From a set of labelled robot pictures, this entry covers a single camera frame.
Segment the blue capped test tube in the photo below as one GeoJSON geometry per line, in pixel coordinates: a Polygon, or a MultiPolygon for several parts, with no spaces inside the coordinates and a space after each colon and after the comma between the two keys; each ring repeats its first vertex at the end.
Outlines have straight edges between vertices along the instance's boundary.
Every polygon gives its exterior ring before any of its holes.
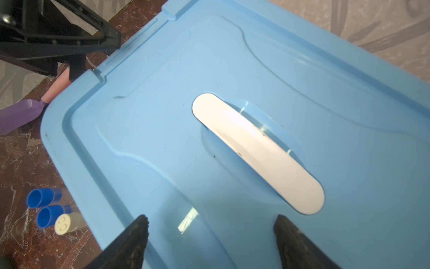
{"type": "Polygon", "coordinates": [[[73,207],[70,205],[53,205],[43,207],[37,215],[37,226],[40,229],[55,225],[57,219],[63,214],[73,212],[73,207]]]}
{"type": "Polygon", "coordinates": [[[30,191],[26,204],[29,208],[39,208],[68,202],[69,200],[70,194],[64,188],[38,188],[30,191]]]}

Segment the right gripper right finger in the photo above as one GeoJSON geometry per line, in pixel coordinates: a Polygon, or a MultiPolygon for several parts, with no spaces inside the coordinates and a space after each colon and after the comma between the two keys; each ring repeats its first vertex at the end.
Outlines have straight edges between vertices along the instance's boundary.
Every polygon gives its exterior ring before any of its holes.
{"type": "Polygon", "coordinates": [[[273,230],[284,269],[339,268],[286,216],[277,216],[273,230]]]}

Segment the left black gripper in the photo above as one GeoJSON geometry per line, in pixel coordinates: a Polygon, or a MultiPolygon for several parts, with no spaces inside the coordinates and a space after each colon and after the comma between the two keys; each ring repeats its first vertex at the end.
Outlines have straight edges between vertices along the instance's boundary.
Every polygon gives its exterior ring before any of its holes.
{"type": "Polygon", "coordinates": [[[61,6],[99,31],[94,36],[71,23],[53,1],[1,1],[1,60],[44,75],[57,75],[59,63],[70,67],[70,81],[85,72],[88,53],[111,55],[122,36],[80,1],[61,6]]]}

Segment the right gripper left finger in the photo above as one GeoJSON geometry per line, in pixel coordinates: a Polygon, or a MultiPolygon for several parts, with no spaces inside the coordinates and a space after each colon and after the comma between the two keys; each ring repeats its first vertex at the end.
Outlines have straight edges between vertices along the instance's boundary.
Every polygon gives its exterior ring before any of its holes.
{"type": "Polygon", "coordinates": [[[148,243],[148,228],[148,218],[140,215],[86,268],[141,269],[148,243]]]}

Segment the white capped test tube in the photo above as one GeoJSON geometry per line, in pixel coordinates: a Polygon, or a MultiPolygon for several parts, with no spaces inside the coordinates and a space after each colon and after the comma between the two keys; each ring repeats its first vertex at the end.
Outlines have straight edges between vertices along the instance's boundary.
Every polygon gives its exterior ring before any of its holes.
{"type": "Polygon", "coordinates": [[[62,214],[54,224],[54,230],[58,235],[65,235],[71,232],[88,227],[84,217],[80,213],[62,214]]]}

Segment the blue plastic bin lid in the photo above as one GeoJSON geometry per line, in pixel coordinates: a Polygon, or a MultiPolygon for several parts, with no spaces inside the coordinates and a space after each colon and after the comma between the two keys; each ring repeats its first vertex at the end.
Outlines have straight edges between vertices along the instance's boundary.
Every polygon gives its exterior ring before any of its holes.
{"type": "Polygon", "coordinates": [[[430,86],[267,1],[169,1],[48,106],[48,154],[106,248],[279,269],[286,216],[343,269],[430,266],[430,86]]]}

